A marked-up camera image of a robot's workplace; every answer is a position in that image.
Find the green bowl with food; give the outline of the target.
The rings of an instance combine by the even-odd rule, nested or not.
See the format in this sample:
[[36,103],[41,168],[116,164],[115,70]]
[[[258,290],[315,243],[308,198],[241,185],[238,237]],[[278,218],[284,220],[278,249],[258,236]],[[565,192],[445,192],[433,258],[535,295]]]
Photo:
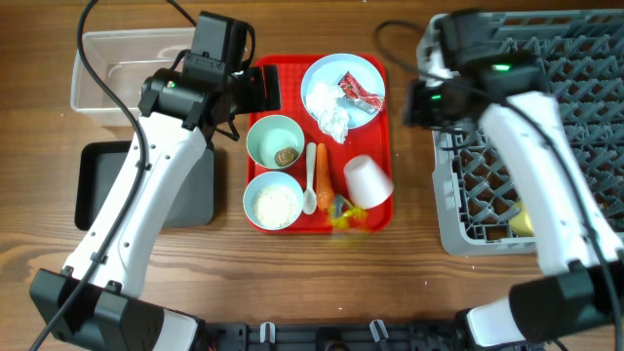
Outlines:
[[[303,154],[305,136],[294,119],[284,115],[261,117],[250,127],[246,146],[250,158],[259,166],[270,171],[282,171],[289,168]],[[293,147],[299,152],[298,158],[285,168],[279,168],[275,154],[286,147]]]

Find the white tissue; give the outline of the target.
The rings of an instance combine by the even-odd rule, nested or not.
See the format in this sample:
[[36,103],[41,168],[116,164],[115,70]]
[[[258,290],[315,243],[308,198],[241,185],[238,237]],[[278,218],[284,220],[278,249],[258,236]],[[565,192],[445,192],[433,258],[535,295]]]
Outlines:
[[339,87],[318,83],[304,98],[305,107],[317,120],[320,131],[339,144],[343,144],[348,135],[349,114],[339,105],[344,97]]

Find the red snack wrapper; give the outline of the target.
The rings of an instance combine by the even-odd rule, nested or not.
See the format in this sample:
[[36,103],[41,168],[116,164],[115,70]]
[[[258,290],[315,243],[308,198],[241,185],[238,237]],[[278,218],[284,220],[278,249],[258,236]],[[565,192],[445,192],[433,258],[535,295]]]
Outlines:
[[337,85],[348,102],[368,114],[375,114],[383,107],[384,97],[369,93],[349,71],[342,76]]

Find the pink plastic cup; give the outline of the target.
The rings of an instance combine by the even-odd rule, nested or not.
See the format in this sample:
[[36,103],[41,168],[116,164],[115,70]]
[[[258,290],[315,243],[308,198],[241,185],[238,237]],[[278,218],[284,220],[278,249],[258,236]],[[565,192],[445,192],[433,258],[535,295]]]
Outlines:
[[350,200],[364,210],[381,205],[393,194],[391,178],[369,155],[352,158],[343,172]]

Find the yellow plastic cup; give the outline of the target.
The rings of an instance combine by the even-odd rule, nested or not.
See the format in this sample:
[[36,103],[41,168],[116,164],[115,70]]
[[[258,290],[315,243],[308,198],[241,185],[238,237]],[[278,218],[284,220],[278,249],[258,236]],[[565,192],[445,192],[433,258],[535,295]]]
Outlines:
[[515,214],[508,221],[510,229],[519,237],[532,237],[534,230],[523,203],[515,203],[512,210],[515,211]]

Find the yellow snack wrapper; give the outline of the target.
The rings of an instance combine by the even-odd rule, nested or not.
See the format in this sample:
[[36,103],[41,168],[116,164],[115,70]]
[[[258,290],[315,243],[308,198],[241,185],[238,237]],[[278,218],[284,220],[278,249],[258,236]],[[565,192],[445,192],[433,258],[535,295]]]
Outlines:
[[328,217],[333,231],[367,230],[368,213],[340,194],[334,196],[328,210]]

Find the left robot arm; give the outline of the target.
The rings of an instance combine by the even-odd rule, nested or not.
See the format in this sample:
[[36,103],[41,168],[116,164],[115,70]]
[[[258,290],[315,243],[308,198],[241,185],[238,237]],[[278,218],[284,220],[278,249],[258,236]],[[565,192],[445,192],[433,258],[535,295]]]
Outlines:
[[149,258],[176,195],[215,134],[238,140],[239,114],[280,107],[275,69],[253,66],[254,28],[204,12],[190,48],[145,79],[134,138],[91,228],[30,296],[44,336],[90,350],[205,350],[205,322],[141,300]]

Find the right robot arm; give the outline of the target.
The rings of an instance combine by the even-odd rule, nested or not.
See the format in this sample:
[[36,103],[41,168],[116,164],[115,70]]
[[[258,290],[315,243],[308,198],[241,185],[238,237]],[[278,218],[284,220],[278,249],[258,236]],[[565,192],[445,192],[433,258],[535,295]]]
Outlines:
[[542,277],[461,311],[453,345],[488,350],[623,326],[623,243],[601,213],[569,147],[560,107],[534,55],[501,53],[486,18],[455,12],[435,23],[409,126],[480,128],[502,158],[528,214]]

